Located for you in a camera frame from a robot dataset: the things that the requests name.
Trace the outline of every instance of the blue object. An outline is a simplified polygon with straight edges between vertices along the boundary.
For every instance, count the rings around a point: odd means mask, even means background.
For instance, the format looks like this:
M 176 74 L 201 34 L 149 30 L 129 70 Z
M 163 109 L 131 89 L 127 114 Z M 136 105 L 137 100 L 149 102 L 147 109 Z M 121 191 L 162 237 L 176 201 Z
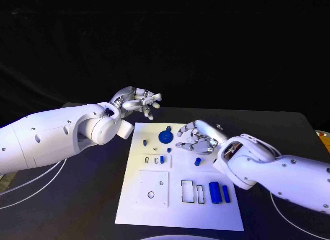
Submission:
M 232 201 L 231 201 L 228 186 L 222 186 L 222 191 L 224 191 L 224 196 L 225 196 L 225 202 L 230 204 Z
M 199 166 L 201 166 L 201 163 L 202 163 L 202 159 L 198 157 L 198 158 L 196 158 L 196 161 L 195 161 L 195 166 L 199 167 Z
M 224 199 L 222 199 L 221 188 L 219 188 L 219 183 L 218 182 L 212 182 L 209 184 L 209 191 L 211 191 L 212 203 L 214 204 L 222 204 Z
M 172 127 L 169 126 L 166 128 L 166 131 L 163 131 L 160 134 L 159 134 L 159 141 L 163 143 L 163 144 L 169 144 L 175 139 L 175 135 L 172 133 Z

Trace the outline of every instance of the white robotic arm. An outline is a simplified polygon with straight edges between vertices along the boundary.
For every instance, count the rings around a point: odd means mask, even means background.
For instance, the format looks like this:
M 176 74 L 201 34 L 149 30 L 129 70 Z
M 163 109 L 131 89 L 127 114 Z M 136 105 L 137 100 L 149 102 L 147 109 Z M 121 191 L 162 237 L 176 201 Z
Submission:
M 118 135 L 129 139 L 133 125 L 123 120 L 133 111 L 153 120 L 149 105 L 162 95 L 127 87 L 110 103 L 88 104 L 26 116 L 0 129 L 0 176 L 78 155 L 88 147 L 107 144 Z
M 214 167 L 238 187 L 250 190 L 260 183 L 277 197 L 330 214 L 330 164 L 281 155 L 271 145 L 247 134 L 228 140 L 219 129 L 201 120 L 189 123 L 178 136 L 188 130 L 193 130 L 196 143 L 176 146 L 204 155 L 218 151 Z

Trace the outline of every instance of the black background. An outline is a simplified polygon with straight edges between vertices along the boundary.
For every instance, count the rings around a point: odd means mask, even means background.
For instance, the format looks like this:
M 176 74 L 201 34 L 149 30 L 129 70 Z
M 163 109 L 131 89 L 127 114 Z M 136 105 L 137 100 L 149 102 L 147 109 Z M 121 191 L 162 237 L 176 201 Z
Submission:
M 0 1 L 0 127 L 127 86 L 330 131 L 330 1 Z

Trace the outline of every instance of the table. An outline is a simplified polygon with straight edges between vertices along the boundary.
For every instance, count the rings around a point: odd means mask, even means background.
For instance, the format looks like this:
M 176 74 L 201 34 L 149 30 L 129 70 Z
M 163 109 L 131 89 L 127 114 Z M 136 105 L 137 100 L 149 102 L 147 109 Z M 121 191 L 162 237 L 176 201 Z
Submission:
M 247 133 L 274 145 L 284 155 L 330 163 L 330 154 L 300 113 L 189 109 L 163 107 L 153 111 L 155 123 L 191 123 L 202 119 L 221 124 L 234 136 Z M 131 124 L 150 123 L 136 112 Z M 19 205 L 0 210 L 0 240 L 110 239 L 140 240 L 162 235 L 195 235 L 217 239 L 313 239 L 281 218 L 268 190 L 235 187 L 245 232 L 116 224 L 131 140 L 118 136 L 104 146 L 88 148 L 68 159 L 48 188 Z M 51 167 L 18 173 L 12 188 L 38 177 Z M 0 199 L 0 207 L 32 195 L 54 178 L 59 168 L 39 181 Z M 291 222 L 309 232 L 330 238 L 330 216 L 307 210 L 276 197 Z

